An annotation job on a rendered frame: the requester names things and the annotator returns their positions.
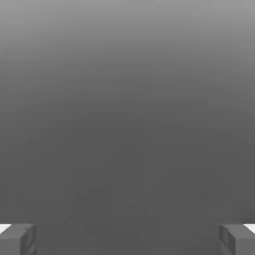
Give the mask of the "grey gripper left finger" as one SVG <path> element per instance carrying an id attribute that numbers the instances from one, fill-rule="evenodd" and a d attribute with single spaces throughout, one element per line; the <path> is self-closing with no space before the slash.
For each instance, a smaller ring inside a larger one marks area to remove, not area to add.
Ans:
<path id="1" fill-rule="evenodd" d="M 0 255 L 37 255 L 37 226 L 6 224 L 0 231 Z"/>

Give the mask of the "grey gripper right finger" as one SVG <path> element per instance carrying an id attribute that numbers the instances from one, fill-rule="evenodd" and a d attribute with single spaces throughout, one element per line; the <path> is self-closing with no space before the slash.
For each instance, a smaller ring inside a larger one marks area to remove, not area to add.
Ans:
<path id="1" fill-rule="evenodd" d="M 222 255 L 255 255 L 255 224 L 220 224 Z"/>

